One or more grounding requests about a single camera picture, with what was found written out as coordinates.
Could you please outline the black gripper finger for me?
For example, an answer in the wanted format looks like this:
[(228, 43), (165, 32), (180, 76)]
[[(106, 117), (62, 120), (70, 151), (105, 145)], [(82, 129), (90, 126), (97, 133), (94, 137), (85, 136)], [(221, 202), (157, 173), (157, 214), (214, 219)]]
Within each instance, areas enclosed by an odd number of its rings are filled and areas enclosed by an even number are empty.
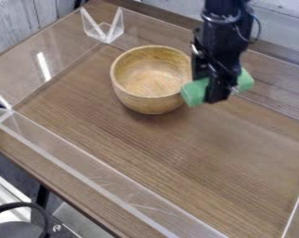
[(204, 99), (206, 103), (213, 104), (222, 100), (228, 100), (232, 93), (232, 88), (237, 86), (237, 78), (240, 73), (240, 67), (222, 69), (209, 66), (206, 68), (206, 76), (209, 79)]
[(208, 76), (208, 54), (197, 37), (193, 38), (193, 42), (190, 43), (190, 50), (192, 79), (197, 81)]

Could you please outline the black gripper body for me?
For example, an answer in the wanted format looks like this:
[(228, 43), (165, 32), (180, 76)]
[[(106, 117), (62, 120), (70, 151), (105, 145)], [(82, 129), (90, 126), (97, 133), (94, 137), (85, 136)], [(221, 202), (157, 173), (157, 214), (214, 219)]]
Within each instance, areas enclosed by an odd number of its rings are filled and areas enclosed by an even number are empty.
[(198, 38), (208, 54), (208, 67), (241, 68), (240, 56), (250, 44), (254, 13), (202, 12), (201, 16), (202, 27), (194, 29), (193, 38)]

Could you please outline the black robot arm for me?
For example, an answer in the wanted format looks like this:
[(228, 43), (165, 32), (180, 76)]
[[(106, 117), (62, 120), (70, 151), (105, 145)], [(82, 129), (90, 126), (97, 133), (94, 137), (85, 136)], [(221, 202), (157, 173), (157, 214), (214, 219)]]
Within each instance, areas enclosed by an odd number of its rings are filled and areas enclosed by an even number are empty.
[(204, 0), (202, 26), (193, 31), (192, 77), (208, 79), (204, 101), (226, 100), (241, 76), (240, 56), (250, 44), (250, 0)]

